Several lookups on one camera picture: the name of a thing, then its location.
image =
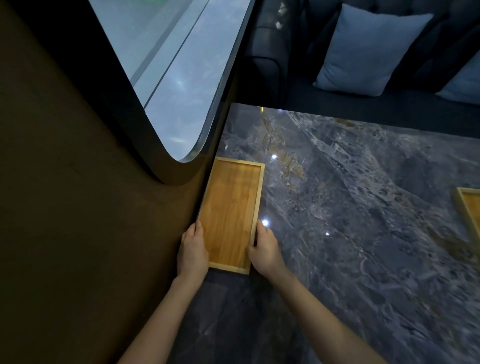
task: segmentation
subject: left hand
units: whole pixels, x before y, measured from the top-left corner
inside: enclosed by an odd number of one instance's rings
[[[197,220],[181,236],[177,255],[177,277],[199,289],[208,272],[208,252],[204,245],[204,230]]]

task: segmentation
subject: dark sofa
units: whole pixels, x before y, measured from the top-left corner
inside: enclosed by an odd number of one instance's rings
[[[240,102],[480,138],[480,107],[434,93],[480,49],[480,0],[260,0],[240,64]],[[347,3],[375,13],[434,13],[384,93],[312,86]]]

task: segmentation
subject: dark marble floor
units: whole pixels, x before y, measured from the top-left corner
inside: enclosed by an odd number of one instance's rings
[[[479,262],[450,195],[480,140],[233,104],[218,156],[266,164],[287,266],[389,363],[479,363]],[[254,269],[210,269],[172,363],[319,363]]]

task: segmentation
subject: pillow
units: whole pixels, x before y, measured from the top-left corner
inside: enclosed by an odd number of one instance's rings
[[[433,14],[374,14],[342,4],[324,65],[313,85],[326,91],[379,96]]]
[[[436,95],[450,101],[480,105],[480,50]]]

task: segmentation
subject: sofa armrest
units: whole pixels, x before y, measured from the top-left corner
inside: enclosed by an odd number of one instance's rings
[[[280,105],[298,17],[299,0],[263,1],[240,65],[240,102]]]

